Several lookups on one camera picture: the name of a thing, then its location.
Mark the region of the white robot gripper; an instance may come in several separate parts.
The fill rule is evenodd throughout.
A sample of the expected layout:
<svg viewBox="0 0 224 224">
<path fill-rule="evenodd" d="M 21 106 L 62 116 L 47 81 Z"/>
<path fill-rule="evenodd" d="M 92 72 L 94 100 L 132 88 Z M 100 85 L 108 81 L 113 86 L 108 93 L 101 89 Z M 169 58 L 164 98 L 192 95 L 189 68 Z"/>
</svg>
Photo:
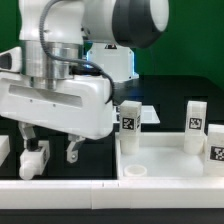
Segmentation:
<svg viewBox="0 0 224 224">
<path fill-rule="evenodd" d="M 85 138 L 97 140 L 111 133 L 109 95 L 109 81 L 102 77 L 59 80 L 56 90 L 50 91 L 30 87 L 28 76 L 0 72 L 0 115 L 21 121 L 24 148 L 38 148 L 34 125 L 68 133 L 66 159 L 70 164 L 78 160 Z"/>
</svg>

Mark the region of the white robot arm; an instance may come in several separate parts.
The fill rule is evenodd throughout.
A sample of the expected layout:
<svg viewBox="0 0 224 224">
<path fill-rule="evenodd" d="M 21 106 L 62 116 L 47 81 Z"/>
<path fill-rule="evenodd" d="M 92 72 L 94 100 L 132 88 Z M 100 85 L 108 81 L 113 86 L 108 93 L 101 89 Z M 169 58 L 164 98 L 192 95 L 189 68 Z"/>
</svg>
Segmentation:
<svg viewBox="0 0 224 224">
<path fill-rule="evenodd" d="M 80 47 L 149 47 L 167 27 L 168 0 L 19 0 L 19 9 L 21 44 L 0 53 L 0 116 L 19 123 L 23 164 L 49 152 L 35 126 L 67 133 L 74 160 L 83 140 L 113 129 L 113 79 Z"/>
</svg>

